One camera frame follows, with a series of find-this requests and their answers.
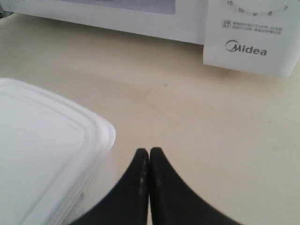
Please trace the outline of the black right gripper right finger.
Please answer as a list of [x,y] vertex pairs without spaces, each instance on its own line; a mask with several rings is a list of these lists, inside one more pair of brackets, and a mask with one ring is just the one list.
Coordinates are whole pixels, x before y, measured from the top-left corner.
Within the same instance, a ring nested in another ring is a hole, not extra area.
[[177,174],[163,150],[150,151],[149,193],[154,225],[235,225],[198,196]]

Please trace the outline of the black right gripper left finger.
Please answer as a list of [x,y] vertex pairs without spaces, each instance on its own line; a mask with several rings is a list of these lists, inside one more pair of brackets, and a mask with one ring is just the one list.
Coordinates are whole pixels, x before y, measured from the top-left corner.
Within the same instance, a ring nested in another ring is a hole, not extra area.
[[136,150],[117,184],[73,225],[145,225],[148,216],[149,154]]

